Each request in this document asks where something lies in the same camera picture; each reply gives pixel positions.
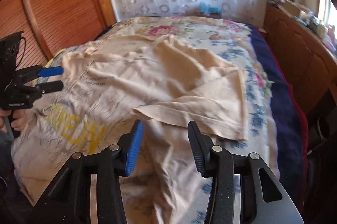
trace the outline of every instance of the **window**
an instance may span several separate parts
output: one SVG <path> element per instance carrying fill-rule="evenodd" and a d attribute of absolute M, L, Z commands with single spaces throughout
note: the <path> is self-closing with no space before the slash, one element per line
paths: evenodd
<path fill-rule="evenodd" d="M 337 10 L 331 0 L 320 0 L 318 19 L 324 21 L 326 25 L 337 26 Z"/>

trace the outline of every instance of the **clutter on shelf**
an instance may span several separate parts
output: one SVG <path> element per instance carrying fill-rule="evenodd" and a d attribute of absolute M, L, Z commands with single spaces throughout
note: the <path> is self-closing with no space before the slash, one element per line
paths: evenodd
<path fill-rule="evenodd" d="M 268 0 L 267 3 L 279 8 L 296 22 L 312 31 L 322 43 L 333 53 L 336 54 L 337 41 L 334 35 L 335 26 L 326 26 L 314 16 L 306 6 L 292 2 L 292 0 Z"/>

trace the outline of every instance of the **wooden dresser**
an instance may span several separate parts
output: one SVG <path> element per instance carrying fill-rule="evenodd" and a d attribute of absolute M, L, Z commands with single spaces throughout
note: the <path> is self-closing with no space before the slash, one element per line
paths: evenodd
<path fill-rule="evenodd" d="M 304 113 L 313 111 L 329 90 L 330 99 L 337 99 L 337 59 L 315 34 L 271 5 L 267 5 L 264 29 Z"/>

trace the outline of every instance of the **bed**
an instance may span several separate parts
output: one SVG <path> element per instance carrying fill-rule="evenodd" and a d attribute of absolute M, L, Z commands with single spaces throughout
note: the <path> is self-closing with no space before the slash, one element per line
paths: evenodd
<path fill-rule="evenodd" d="M 153 39 L 162 35 L 175 35 L 186 39 L 194 48 L 208 49 L 244 69 L 247 76 L 245 88 L 249 113 L 248 138 L 243 142 L 218 138 L 218 144 L 235 154 L 247 155 L 250 152 L 258 152 L 269 163 L 275 175 L 279 176 L 294 204 L 301 210 L 307 168 L 306 118 L 296 104 L 291 86 L 286 82 L 277 60 L 258 29 L 229 20 L 201 17 L 137 17 L 107 28 L 97 36 L 94 43 L 103 43 L 113 35 L 138 35 Z M 77 52 L 81 47 L 63 50 L 48 63 L 48 66 L 60 64 L 63 56 L 69 52 Z M 114 44 L 114 47 L 119 54 L 125 54 L 129 50 L 123 48 L 123 44 Z M 12 157 L 17 168 L 16 176 L 19 184 L 34 203 L 36 196 L 32 198 L 29 190 L 30 182 L 22 171 L 23 162 L 20 158 L 27 141 L 26 133 L 22 134 L 13 146 Z M 236 223 L 240 218 L 239 185 L 240 179 L 236 177 Z M 207 179 L 202 183 L 198 197 L 179 223 L 203 223 L 210 188 L 211 180 Z M 127 201 L 126 206 L 126 212 L 132 207 L 143 214 L 149 213 L 149 207 L 142 205 L 140 201 L 138 203 Z"/>

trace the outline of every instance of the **navy blue blanket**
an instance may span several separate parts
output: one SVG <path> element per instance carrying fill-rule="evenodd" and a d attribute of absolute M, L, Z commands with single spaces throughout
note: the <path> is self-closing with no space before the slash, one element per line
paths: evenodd
<path fill-rule="evenodd" d="M 305 190 L 306 159 L 304 158 L 305 122 L 303 113 L 299 111 L 292 97 L 292 88 L 284 79 L 278 63 L 269 46 L 258 30 L 252 30 L 251 42 L 268 79 L 273 81 L 271 110 L 277 128 L 278 168 L 281 173 L 280 182 L 300 208 Z"/>

